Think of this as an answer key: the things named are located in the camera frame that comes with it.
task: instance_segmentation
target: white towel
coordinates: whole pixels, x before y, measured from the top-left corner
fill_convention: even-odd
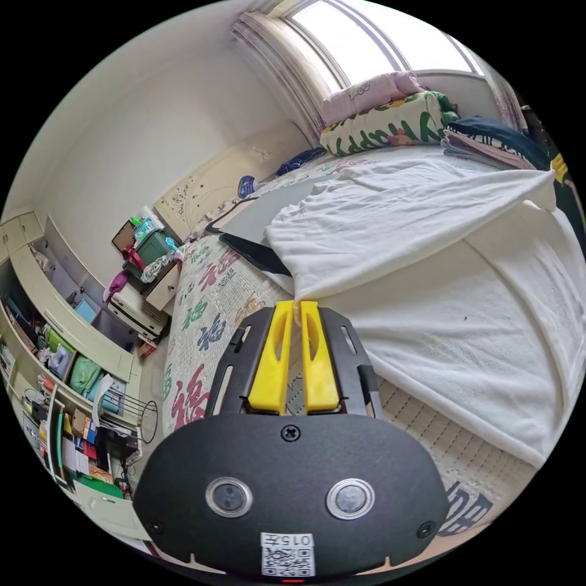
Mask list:
[[[583,257],[543,209],[552,173],[438,167],[354,169],[285,209],[267,239],[295,298],[348,317],[378,375],[539,467],[584,376],[586,280],[569,276]]]
[[[315,195],[281,210],[265,230],[295,281],[295,300],[334,295],[422,260],[523,199],[555,209],[554,172],[481,168],[400,161],[316,184]]]

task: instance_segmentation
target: pink pillow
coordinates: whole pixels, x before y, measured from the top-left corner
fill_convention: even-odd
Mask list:
[[[412,71],[383,73],[326,98],[322,102],[322,119],[326,126],[330,126],[342,122],[353,114],[426,90],[427,87]]]

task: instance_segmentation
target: green and white pillow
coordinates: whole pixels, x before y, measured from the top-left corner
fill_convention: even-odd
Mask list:
[[[393,145],[439,144],[444,128],[458,118],[457,106],[444,94],[421,92],[332,124],[319,142],[337,156]]]

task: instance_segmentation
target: carved headboard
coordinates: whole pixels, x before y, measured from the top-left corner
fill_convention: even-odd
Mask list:
[[[265,181],[282,163],[311,148],[291,122],[253,134],[199,165],[154,205],[176,240],[184,242],[203,215],[237,197],[244,175]]]

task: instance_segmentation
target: bed sheet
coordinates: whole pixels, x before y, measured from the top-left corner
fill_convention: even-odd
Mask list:
[[[393,159],[443,157],[438,146],[380,149],[340,159],[326,155],[270,182],[273,189],[347,167]],[[204,416],[215,367],[242,319],[291,296],[208,234],[186,249],[165,364],[165,435]],[[300,332],[294,330],[287,406],[304,410]],[[525,488],[535,468],[469,433],[389,382],[377,379],[385,417],[413,435],[434,459],[451,504],[439,537],[492,522]]]

